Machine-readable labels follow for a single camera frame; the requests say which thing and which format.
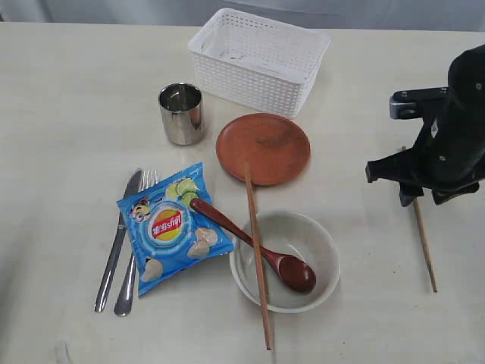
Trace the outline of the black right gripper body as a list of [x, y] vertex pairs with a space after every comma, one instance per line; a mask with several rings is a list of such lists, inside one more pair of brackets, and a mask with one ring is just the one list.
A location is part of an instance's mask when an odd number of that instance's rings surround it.
[[484, 179], [484, 106], [460, 108], [446, 101], [437, 116], [423, 119], [412, 147], [369, 161], [369, 183], [379, 179], [425, 189], [454, 191]]

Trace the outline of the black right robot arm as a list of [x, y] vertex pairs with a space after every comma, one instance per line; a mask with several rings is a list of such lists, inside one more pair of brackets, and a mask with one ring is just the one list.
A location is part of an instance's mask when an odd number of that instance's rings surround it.
[[367, 163], [368, 182], [398, 183], [403, 207], [426, 189], [437, 205], [476, 193], [484, 179], [484, 47], [451, 63], [447, 86], [393, 93], [390, 117], [423, 126], [411, 148]]

